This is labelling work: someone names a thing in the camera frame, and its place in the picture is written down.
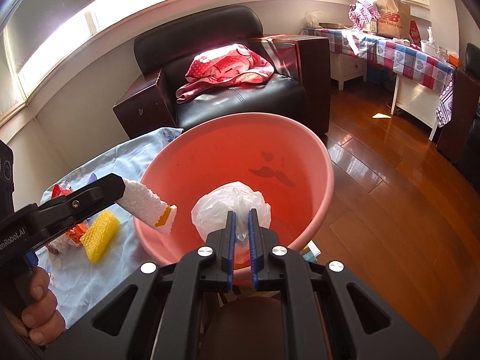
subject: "wooden floor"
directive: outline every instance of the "wooden floor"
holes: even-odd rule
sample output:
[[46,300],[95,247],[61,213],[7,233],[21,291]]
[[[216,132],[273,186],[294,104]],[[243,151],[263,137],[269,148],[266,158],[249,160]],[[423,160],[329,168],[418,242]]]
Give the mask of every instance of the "wooden floor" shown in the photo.
[[314,241],[320,263],[340,260],[447,354],[480,293],[480,200],[392,95],[332,85],[335,194]]

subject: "pink plastic basin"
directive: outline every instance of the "pink plastic basin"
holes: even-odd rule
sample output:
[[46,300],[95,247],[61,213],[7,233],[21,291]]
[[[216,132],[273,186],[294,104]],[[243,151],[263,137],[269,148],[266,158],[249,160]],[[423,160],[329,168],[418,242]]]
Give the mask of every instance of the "pink plastic basin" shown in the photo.
[[[280,244],[300,251],[320,228],[330,205],[334,174],[322,141],[283,116],[245,113],[220,117],[180,135],[148,166],[142,183],[178,207],[169,235],[135,218],[145,250],[159,264],[176,263],[203,245],[191,209],[206,193],[233,181],[260,191],[271,205],[270,228]],[[250,280],[250,268],[234,282]]]

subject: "heart pattern tablecloth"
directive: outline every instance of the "heart pattern tablecloth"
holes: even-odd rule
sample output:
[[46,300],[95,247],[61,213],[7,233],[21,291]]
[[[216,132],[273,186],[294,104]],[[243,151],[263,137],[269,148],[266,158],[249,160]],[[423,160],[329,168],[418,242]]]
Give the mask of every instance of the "heart pattern tablecloth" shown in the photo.
[[440,95],[435,111],[438,126],[452,119],[453,88],[457,70],[451,64],[390,39],[352,30],[304,28],[302,35],[328,38],[330,51],[345,54],[391,69]]

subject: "armchair cushion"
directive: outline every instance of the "armchair cushion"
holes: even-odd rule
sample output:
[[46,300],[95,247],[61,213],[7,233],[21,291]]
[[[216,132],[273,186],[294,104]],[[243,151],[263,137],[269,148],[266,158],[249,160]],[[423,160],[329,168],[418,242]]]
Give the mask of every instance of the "armchair cushion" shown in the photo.
[[188,103],[176,104],[177,126],[185,131],[220,116],[267,112],[301,121],[307,95],[294,79],[274,73],[263,85],[210,88]]

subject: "plastic bag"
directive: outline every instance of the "plastic bag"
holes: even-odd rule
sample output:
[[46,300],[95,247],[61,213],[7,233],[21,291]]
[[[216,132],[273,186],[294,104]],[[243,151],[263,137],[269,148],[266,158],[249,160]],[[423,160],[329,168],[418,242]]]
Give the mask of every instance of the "plastic bag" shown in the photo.
[[305,14],[305,23],[309,28],[319,28],[320,27],[320,16],[322,11],[308,11]]
[[212,231],[225,228],[228,211],[234,211],[237,214],[236,248],[244,248],[248,247],[248,212],[253,208],[257,209],[259,225],[270,227],[270,205],[265,203],[262,193],[235,181],[202,196],[191,210],[191,221],[205,241]]

